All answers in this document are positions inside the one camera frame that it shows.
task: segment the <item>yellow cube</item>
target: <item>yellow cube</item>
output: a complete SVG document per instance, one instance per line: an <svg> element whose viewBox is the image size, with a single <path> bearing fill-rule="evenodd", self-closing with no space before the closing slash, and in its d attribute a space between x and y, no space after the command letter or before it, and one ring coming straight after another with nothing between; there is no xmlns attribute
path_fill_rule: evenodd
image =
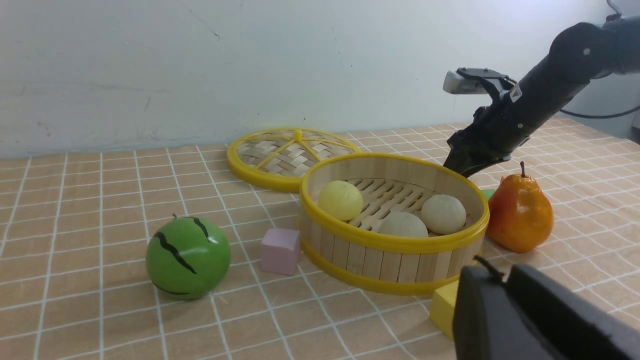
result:
<svg viewBox="0 0 640 360"><path fill-rule="evenodd" d="M458 296L458 281L437 289L431 300L429 319L453 341L453 311Z"/></svg>

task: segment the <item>yellow steamed bun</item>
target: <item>yellow steamed bun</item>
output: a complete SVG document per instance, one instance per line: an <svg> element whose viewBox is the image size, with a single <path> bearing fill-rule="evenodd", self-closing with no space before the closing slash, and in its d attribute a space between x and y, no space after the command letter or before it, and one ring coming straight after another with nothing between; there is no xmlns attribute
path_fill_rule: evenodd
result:
<svg viewBox="0 0 640 360"><path fill-rule="evenodd" d="M334 180L320 190L318 206L340 221L357 217L364 206L360 190L346 181Z"/></svg>

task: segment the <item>toy watermelon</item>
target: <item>toy watermelon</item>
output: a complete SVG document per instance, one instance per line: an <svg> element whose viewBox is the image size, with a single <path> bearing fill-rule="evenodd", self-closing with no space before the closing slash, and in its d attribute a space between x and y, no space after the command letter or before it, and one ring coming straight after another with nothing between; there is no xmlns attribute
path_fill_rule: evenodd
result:
<svg viewBox="0 0 640 360"><path fill-rule="evenodd" d="M163 225L147 245L147 275L167 295L196 299L211 292L227 274L231 248L214 224L197 217Z"/></svg>

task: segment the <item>bamboo steamer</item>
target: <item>bamboo steamer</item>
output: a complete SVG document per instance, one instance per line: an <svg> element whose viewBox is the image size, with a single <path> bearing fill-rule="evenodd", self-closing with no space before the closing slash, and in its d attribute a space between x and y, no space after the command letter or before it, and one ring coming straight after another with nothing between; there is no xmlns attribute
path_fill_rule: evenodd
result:
<svg viewBox="0 0 640 360"><path fill-rule="evenodd" d="M330 181L354 184L364 197L361 214L342 222L317 205ZM419 213L434 194L456 197L467 210L465 228L429 238L377 233L391 211ZM301 247L307 257L334 278L364 290L393 295L429 295L458 279L473 264L489 222L480 189L435 163L399 154L354 153L322 161L300 184Z"/></svg>

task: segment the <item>pink cube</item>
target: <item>pink cube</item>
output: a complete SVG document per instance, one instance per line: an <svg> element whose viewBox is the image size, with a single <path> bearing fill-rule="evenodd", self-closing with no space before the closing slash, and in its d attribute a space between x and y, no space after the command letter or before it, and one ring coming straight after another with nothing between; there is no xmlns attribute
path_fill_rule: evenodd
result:
<svg viewBox="0 0 640 360"><path fill-rule="evenodd" d="M260 245L260 268L264 272L293 275L300 258L300 232L269 229Z"/></svg>

